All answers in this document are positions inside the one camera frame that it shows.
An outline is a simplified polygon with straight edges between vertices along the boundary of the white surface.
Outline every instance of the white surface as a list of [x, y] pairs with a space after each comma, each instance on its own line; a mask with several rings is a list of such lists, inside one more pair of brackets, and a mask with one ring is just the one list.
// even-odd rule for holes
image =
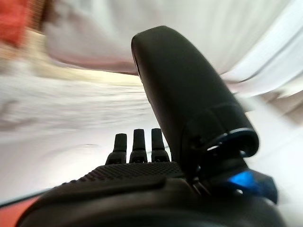
[[166, 25], [221, 74], [255, 45], [289, 0], [56, 0], [45, 25], [48, 53], [91, 69], [136, 72], [132, 37]]
[[224, 73], [222, 78], [241, 81], [254, 75], [302, 28], [303, 1], [291, 0], [259, 42], [232, 70]]
[[[103, 164], [112, 151], [116, 133], [127, 133], [129, 155], [133, 129], [143, 128], [147, 149], [151, 150], [151, 129], [158, 124], [140, 92], [128, 96], [124, 88], [122, 93], [126, 96], [120, 96], [121, 90], [116, 90], [119, 103], [132, 103], [130, 97], [139, 95], [146, 108], [129, 106], [126, 120], [115, 122], [119, 120], [120, 109], [101, 96], [115, 90], [106, 90], [101, 84], [91, 82], [36, 78], [30, 74], [26, 61], [14, 66], [10, 71], [13, 74], [0, 76], [0, 101], [17, 100], [0, 118], [0, 128], [10, 129], [0, 131], [0, 203], [81, 177]], [[260, 137], [258, 154], [247, 162], [250, 167], [275, 178], [280, 190], [279, 209], [291, 227], [299, 227], [303, 223], [302, 128], [280, 118], [274, 109], [257, 99], [247, 101], [253, 109], [247, 115]], [[25, 121], [26, 124], [12, 129], [15, 123], [18, 125], [33, 116], [36, 121], [30, 124]], [[71, 127], [73, 122], [78, 127]]]
[[246, 161], [250, 168], [274, 178], [279, 190], [278, 209], [289, 227], [303, 225], [303, 128], [294, 125], [270, 106], [249, 99], [255, 111], [248, 117], [260, 138], [258, 153]]

